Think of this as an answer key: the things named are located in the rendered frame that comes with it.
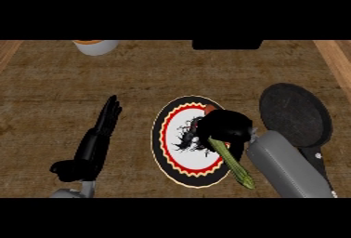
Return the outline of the green orange squash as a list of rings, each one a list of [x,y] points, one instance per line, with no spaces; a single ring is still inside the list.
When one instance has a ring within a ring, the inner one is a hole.
[[[214,105],[207,104],[205,105],[205,115],[214,110],[223,110],[223,109],[217,109]],[[208,142],[210,142],[213,148],[216,149],[216,153],[220,154],[224,159],[224,163],[233,173],[236,181],[249,190],[254,190],[255,189],[254,178],[249,176],[246,169],[241,165],[241,161],[236,161],[233,155],[230,154],[230,151],[229,151],[230,143],[218,141],[216,139],[208,139]]]

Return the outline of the white cup with orange rim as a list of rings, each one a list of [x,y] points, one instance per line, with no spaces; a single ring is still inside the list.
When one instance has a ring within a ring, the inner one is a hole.
[[[74,40],[78,50],[89,56],[100,56],[111,52],[118,46],[118,40]]]

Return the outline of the black frying pan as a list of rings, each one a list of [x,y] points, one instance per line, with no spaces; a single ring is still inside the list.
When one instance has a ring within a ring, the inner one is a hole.
[[[277,83],[263,91],[260,113],[266,128],[283,135],[332,188],[322,146],[332,138],[334,125],[322,100],[304,87]]]

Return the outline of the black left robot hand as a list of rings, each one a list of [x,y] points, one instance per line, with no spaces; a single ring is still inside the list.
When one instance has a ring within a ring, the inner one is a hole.
[[[108,146],[123,107],[115,95],[100,111],[95,127],[87,131],[74,158],[55,162],[49,171],[64,182],[93,181],[99,177],[108,156]]]

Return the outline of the black red white patterned plate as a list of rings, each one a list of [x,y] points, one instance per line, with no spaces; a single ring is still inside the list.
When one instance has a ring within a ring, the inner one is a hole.
[[[227,176],[221,156],[202,145],[196,135],[205,106],[223,106],[201,96],[182,96],[161,109],[151,129],[151,151],[165,176],[188,188],[216,185]]]

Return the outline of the black box-shaped appliance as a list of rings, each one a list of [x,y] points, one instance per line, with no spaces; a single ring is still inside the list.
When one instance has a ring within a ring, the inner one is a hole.
[[[205,41],[193,40],[192,47],[196,50],[242,50],[258,49],[263,44],[263,40],[239,40],[239,41]]]

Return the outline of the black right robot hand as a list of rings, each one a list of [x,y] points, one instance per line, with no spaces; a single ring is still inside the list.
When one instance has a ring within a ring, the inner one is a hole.
[[[252,120],[230,110],[211,111],[198,122],[196,133],[201,144],[216,152],[208,139],[230,143],[229,151],[236,161],[244,155],[244,144],[251,140]]]

